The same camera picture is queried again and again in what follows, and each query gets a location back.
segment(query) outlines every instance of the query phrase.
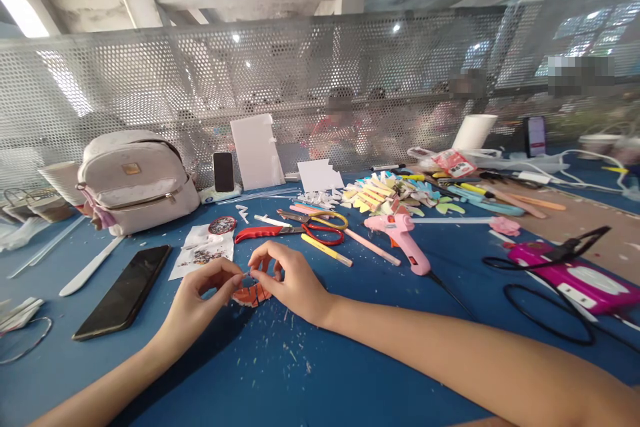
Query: person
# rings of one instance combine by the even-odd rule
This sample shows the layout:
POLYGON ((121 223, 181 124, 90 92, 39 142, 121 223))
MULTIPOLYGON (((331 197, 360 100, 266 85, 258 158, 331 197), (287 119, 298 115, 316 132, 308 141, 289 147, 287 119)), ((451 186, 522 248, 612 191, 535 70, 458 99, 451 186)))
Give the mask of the person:
POLYGON ((309 136, 309 158, 317 160, 332 154, 355 155, 360 122, 353 114, 353 89, 332 88, 325 113, 309 136))
MULTIPOLYGON (((638 394, 567 352, 457 318, 330 294, 300 252, 276 242, 259 246, 249 265, 251 277, 297 316, 442 382, 508 422, 640 425, 638 394), (267 273, 271 260, 274 278, 267 273)), ((184 277, 167 319, 140 352, 32 425, 107 425, 189 349, 242 279, 240 267, 225 258, 184 277), (212 288, 217 293, 203 300, 212 288)))

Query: black smartphone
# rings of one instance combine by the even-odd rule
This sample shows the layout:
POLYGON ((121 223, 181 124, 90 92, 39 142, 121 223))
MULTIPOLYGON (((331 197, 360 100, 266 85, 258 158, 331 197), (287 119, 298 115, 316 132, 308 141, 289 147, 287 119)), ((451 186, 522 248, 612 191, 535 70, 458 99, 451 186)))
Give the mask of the black smartphone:
POLYGON ((115 284, 71 338, 88 340, 129 328, 145 303, 170 251, 171 246, 161 246, 135 254, 115 284))
POLYGON ((547 126, 544 117, 526 117, 523 120, 525 126, 525 149, 527 156, 537 157, 547 153, 547 126))
POLYGON ((231 152, 213 154, 213 185, 215 191, 233 191, 233 157, 231 152))

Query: paper towel roll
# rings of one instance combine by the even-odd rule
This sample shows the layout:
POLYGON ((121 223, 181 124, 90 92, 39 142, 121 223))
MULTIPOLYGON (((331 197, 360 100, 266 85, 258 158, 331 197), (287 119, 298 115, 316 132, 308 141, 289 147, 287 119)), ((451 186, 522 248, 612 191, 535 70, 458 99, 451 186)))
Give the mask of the paper towel roll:
POLYGON ((453 148, 458 150, 482 148, 497 118, 497 115, 486 113, 467 115, 460 125, 453 148))

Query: perforated metal screen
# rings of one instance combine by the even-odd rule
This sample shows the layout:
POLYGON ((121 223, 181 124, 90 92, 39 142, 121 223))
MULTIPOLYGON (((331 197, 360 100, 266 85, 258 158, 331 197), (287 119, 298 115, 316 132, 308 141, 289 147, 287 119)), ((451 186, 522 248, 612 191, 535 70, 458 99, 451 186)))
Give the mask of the perforated metal screen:
MULTIPOLYGON (((233 151, 229 121, 259 113, 273 115, 285 171, 309 158, 359 169, 405 159, 416 145, 444 148, 471 112, 500 115, 494 143, 532 113, 550 115, 552 139, 579 135, 583 120, 571 119, 593 111, 600 121, 604 101, 540 93, 546 55, 598 47, 615 56, 617 77, 639 75, 635 5, 573 0, 6 41, 0 187, 41 185, 38 167, 79 161, 91 139, 121 129, 164 135, 203 187, 213 181, 211 153, 233 151), (606 9, 599 23, 585 20, 594 9, 606 9), (576 49, 587 42, 581 35, 590 47, 576 49), (451 72, 472 68, 486 70, 488 96, 450 99, 451 72)), ((622 100, 633 88, 611 92, 616 115, 637 111, 622 100)))

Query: forearm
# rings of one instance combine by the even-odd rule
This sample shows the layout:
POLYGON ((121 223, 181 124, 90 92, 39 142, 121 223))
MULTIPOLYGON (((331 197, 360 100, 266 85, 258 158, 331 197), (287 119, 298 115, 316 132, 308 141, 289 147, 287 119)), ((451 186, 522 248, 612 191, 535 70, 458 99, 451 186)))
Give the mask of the forearm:
POLYGON ((149 344, 32 426, 105 426, 174 363, 149 344))
POLYGON ((610 425, 622 426, 635 421, 630 412, 640 416, 636 394, 606 372, 481 324, 336 297, 321 326, 387 354, 514 424, 590 425, 604 414, 610 425))

